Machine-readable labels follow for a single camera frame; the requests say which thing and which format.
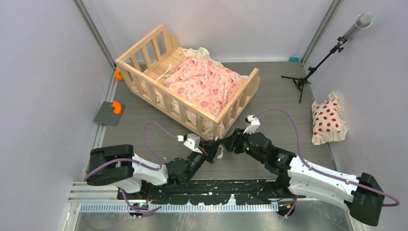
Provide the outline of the pink unicorn print cushion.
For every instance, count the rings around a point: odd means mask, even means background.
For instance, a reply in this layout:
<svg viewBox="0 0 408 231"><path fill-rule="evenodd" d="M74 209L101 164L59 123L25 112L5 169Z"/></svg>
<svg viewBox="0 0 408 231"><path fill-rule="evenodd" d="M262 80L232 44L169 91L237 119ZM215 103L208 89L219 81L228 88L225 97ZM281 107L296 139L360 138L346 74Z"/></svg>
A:
<svg viewBox="0 0 408 231"><path fill-rule="evenodd" d="M176 66L169 65L156 81L199 109L217 117L247 80L210 58L203 47L184 49L185 57Z"/></svg>

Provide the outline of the wooden slatted pet bed frame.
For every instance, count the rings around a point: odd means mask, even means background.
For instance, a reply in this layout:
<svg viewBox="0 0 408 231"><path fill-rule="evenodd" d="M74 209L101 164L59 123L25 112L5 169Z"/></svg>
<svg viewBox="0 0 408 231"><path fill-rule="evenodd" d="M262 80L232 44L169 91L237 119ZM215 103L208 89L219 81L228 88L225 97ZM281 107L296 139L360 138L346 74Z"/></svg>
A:
<svg viewBox="0 0 408 231"><path fill-rule="evenodd" d="M255 68L220 115L214 117L156 79L171 64L185 57L177 38L164 24L158 25L116 59L116 65L131 92L179 122L198 136L210 140L223 137L259 87L259 70Z"/></svg>

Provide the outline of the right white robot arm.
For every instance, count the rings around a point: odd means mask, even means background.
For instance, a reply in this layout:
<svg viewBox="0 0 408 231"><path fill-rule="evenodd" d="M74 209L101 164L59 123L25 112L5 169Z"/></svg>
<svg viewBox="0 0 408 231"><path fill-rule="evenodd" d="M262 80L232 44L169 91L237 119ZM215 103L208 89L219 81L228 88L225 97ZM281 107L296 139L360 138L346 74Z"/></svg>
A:
<svg viewBox="0 0 408 231"><path fill-rule="evenodd" d="M371 174L355 176L301 160L274 146L261 132L247 134L236 129L222 144L230 152L248 154L276 175L274 189L278 196L316 198L342 208L361 223L374 227L379 224L384 195Z"/></svg>

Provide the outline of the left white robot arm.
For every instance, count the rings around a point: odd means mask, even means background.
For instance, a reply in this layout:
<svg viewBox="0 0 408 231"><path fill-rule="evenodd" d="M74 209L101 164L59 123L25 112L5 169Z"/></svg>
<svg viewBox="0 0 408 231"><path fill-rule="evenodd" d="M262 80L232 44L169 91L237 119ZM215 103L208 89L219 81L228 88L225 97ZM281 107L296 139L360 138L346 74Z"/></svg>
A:
<svg viewBox="0 0 408 231"><path fill-rule="evenodd" d="M185 159L175 158L162 165L141 158L130 144L93 149L84 181L90 186L114 185L142 199L148 191L144 182L161 186L190 181L205 161L213 162L220 144L220 140L201 141Z"/></svg>

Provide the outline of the white strawberry print pillow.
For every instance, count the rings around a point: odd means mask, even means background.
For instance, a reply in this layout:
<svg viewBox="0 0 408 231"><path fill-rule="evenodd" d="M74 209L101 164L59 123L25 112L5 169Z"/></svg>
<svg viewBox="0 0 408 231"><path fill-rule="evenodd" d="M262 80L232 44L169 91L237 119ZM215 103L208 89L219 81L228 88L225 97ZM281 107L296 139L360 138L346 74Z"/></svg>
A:
<svg viewBox="0 0 408 231"><path fill-rule="evenodd" d="M341 98L335 92L328 95L322 103L314 101L312 112L312 144L322 145L333 141L344 141L348 132L346 123L341 119L343 111Z"/></svg>

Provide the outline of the small teal block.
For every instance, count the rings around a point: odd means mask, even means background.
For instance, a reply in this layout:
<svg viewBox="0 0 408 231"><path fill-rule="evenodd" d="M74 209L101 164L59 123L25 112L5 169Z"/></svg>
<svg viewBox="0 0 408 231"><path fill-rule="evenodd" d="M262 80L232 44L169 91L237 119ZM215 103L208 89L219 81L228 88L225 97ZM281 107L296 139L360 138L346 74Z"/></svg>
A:
<svg viewBox="0 0 408 231"><path fill-rule="evenodd" d="M289 61L290 62L298 62L298 61L300 61L300 59L298 57L290 57Z"/></svg>

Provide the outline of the orange arch toy block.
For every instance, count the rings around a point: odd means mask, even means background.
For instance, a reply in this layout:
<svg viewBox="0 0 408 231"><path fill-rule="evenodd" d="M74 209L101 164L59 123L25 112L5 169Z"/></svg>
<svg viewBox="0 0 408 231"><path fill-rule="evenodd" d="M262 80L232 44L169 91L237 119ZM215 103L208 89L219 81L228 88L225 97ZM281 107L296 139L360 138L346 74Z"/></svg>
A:
<svg viewBox="0 0 408 231"><path fill-rule="evenodd" d="M123 111L123 106L120 102L118 101L113 101L111 104L111 107L113 108L113 113L116 115L122 114Z"/></svg>

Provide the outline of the grey building block plate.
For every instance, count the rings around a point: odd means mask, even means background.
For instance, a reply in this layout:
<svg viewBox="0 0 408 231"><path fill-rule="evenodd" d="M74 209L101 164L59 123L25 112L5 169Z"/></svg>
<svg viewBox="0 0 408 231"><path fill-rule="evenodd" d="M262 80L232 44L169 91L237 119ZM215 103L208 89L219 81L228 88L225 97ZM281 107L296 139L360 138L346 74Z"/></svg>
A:
<svg viewBox="0 0 408 231"><path fill-rule="evenodd" d="M105 125L116 126L122 114L120 115L114 114L111 104L112 102L103 102L93 121Z"/></svg>

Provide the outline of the orange and green toy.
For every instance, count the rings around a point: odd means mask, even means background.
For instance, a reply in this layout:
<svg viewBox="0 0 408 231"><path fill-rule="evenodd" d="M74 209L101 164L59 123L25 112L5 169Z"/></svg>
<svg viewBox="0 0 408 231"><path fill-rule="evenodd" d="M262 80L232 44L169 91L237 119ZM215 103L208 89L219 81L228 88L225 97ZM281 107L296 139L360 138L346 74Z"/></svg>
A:
<svg viewBox="0 0 408 231"><path fill-rule="evenodd" d="M115 78L119 81L124 80L124 77L121 74L121 71L119 69L115 70Z"/></svg>

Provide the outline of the microphone on black stand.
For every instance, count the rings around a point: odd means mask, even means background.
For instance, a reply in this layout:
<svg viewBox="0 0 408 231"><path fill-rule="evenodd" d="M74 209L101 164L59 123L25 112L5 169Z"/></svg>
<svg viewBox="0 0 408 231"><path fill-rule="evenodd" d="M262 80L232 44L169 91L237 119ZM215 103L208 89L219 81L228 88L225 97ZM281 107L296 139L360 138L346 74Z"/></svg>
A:
<svg viewBox="0 0 408 231"><path fill-rule="evenodd" d="M295 87L300 91L299 103L302 101L304 87L311 84L308 79L317 71L317 69L332 55L340 53L344 49L344 44L348 42L355 34L362 29L369 27L373 22L374 16L372 13L360 14L354 21L354 24L340 37L337 38L337 44L333 46L329 53L316 65L308 68L308 74L302 78L281 76L281 78L291 79Z"/></svg>

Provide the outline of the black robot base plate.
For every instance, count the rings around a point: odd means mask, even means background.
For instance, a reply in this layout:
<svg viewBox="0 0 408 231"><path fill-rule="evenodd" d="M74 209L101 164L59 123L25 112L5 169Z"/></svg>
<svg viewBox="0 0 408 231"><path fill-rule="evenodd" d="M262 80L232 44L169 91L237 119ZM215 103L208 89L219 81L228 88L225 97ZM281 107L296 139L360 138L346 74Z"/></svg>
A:
<svg viewBox="0 0 408 231"><path fill-rule="evenodd" d="M275 180L191 180L170 186L143 181L140 192L126 192L125 196L128 200L148 200L154 205L225 205L232 198L238 205L266 205L294 199Z"/></svg>

